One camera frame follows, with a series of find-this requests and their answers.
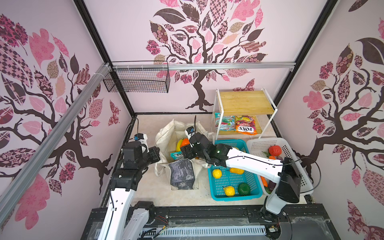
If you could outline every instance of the aluminum rail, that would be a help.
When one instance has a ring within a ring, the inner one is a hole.
[[[55,147],[63,138],[65,132],[75,120],[81,109],[85,106],[87,100],[91,97],[93,91],[109,73],[109,64],[103,63],[96,73],[84,87],[81,94],[75,99],[69,109],[64,113],[51,133],[45,138],[42,144],[36,149],[31,159],[24,165],[20,173],[15,177],[11,184],[5,189],[0,197],[0,225],[7,219],[14,209],[24,192],[35,180],[41,167],[47,161]]]
[[[166,68],[166,65],[123,65],[126,62],[114,62],[114,69],[144,69],[144,68]],[[168,64],[170,71],[178,70],[205,70],[205,69],[251,69],[251,68],[294,68],[295,62],[263,62],[263,63],[193,63],[193,64]]]

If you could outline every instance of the floor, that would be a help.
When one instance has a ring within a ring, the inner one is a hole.
[[[175,119],[185,123],[193,122],[195,115],[192,114],[162,114],[162,115],[139,115],[139,132],[146,133],[148,136],[147,144],[149,147],[154,146],[154,139],[161,128],[167,125],[171,120]],[[211,126],[211,114],[197,114],[197,121],[209,131]],[[258,117],[262,128],[268,122],[267,116]],[[131,137],[136,134],[137,122],[132,131]],[[248,135],[224,135],[219,139],[243,139],[247,141],[251,138],[258,137]],[[267,128],[263,137],[276,137],[271,126]],[[264,203],[265,195],[258,199],[241,200],[241,201],[215,201],[210,195],[208,170],[203,169],[197,180],[199,181],[199,189],[195,190],[171,190],[169,179],[166,174],[157,177],[154,173],[154,164],[149,166],[148,171],[143,175],[139,182],[136,196],[132,201],[132,205],[138,201],[153,201],[155,206],[207,206],[207,205],[260,205]],[[304,197],[300,197],[299,204],[305,204]]]

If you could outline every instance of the metal wire basket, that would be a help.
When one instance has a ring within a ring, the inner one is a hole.
[[[166,61],[124,62],[147,62],[147,64],[119,65],[113,68],[104,78],[108,92],[168,93],[170,76]]]

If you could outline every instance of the white plastic basket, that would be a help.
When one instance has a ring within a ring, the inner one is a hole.
[[[263,152],[268,152],[268,148],[273,145],[278,145],[281,147],[282,154],[280,156],[282,158],[289,157],[289,158],[292,158],[293,160],[298,159],[295,153],[293,152],[292,148],[289,146],[288,142],[284,138],[268,137],[268,138],[252,139],[247,141],[247,148],[249,150],[249,153],[259,157],[266,157],[266,155]],[[295,164],[301,173],[300,192],[306,192],[308,190],[313,189],[311,180],[308,178],[307,173],[304,171],[303,167],[301,166],[300,161],[296,162]],[[260,177],[259,177],[259,181],[261,186],[263,186],[263,183],[261,182]],[[265,191],[263,187],[262,189],[264,194],[269,196],[269,194]],[[311,193],[313,193],[313,190],[310,192],[302,193],[300,195],[304,196]]]

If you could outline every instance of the blue plastic basket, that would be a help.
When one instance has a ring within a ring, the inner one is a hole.
[[[239,148],[240,151],[248,152],[245,141],[241,139],[230,139],[230,140],[216,140],[215,144],[223,143],[232,147]],[[216,179],[212,177],[212,171],[220,169],[223,173],[222,177]],[[211,197],[215,201],[239,201],[259,198],[263,195],[260,182],[257,174],[245,171],[242,175],[229,172],[229,167],[225,168],[222,166],[211,166],[208,168],[209,186],[211,189]],[[246,183],[251,188],[251,193],[248,196],[240,196],[237,191],[237,186],[240,183]],[[224,187],[232,186],[235,189],[235,196],[227,197],[224,193]]]

